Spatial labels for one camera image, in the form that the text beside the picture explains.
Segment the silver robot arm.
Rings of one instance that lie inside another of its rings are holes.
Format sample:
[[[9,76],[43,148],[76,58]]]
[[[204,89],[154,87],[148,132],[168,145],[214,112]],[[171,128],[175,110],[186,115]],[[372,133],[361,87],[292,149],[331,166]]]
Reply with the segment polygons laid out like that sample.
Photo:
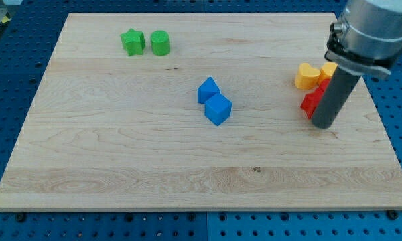
[[[390,58],[402,48],[402,0],[350,0],[330,32],[350,53]]]

